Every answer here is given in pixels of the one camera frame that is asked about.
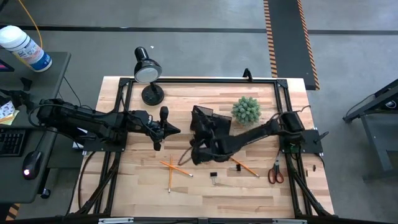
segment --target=lamp base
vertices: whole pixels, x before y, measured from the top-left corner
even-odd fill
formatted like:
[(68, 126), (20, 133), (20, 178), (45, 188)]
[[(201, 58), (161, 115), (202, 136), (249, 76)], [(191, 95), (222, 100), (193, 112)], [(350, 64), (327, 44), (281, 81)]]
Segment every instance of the lamp base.
[(145, 104), (155, 106), (163, 101), (164, 91), (160, 86), (151, 83), (142, 90), (141, 96)]

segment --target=keyboard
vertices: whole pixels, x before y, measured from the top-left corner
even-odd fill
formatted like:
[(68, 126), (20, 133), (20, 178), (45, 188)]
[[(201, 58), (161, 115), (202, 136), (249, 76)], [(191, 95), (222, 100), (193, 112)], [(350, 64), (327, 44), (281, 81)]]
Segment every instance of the keyboard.
[(0, 128), (0, 157), (19, 157), (23, 153), (23, 145), (27, 129)]

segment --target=yellow and black tape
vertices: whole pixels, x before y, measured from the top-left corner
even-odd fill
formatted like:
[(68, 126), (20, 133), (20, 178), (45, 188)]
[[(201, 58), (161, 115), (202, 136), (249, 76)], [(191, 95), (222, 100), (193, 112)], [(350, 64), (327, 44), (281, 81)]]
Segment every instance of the yellow and black tape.
[(272, 36), (271, 17), (269, 15), (268, 0), (264, 0), (264, 15), (266, 17), (266, 31), (268, 40), (269, 61), (271, 64), (271, 76), (273, 78), (277, 78), (278, 71), (276, 67), (274, 37)]
[(15, 220), (17, 218), (19, 206), (20, 204), (11, 205), (10, 209), (8, 210), (6, 221)]
[(307, 30), (307, 25), (305, 23), (304, 19), (304, 11), (303, 11), (303, 6), (301, 4), (301, 0), (297, 0), (298, 4), (298, 10), (300, 11), (300, 17), (301, 17), (301, 23), (303, 25), (303, 30), (304, 30), (304, 36), (305, 36), (305, 41), (307, 42), (307, 48), (308, 48), (308, 54), (310, 56), (310, 61), (311, 61), (311, 66), (312, 66), (312, 72), (313, 72), (313, 78), (315, 80), (315, 89), (319, 90), (319, 79), (318, 79), (318, 74), (317, 74), (317, 68), (315, 67), (315, 61), (313, 59), (313, 54), (312, 54), (312, 49), (311, 49), (311, 43), (310, 43), (310, 38), (308, 36), (308, 30)]

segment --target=black desk lamp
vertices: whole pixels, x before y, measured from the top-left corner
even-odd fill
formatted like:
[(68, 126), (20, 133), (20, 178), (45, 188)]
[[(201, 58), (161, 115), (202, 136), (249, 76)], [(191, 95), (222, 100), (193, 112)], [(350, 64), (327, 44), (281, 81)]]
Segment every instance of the black desk lamp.
[(137, 58), (137, 64), (134, 69), (136, 81), (139, 83), (150, 83), (141, 93), (142, 100), (150, 106), (158, 105), (164, 99), (164, 92), (154, 82), (162, 74), (162, 67), (148, 57), (147, 50), (143, 47), (137, 47), (134, 54)]

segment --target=white bottle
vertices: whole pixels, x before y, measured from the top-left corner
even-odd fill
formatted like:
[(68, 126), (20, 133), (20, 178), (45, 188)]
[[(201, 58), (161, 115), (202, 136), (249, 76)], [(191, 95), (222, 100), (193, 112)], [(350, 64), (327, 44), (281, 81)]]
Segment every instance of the white bottle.
[(35, 72), (44, 72), (52, 64), (51, 57), (19, 27), (0, 29), (0, 45)]

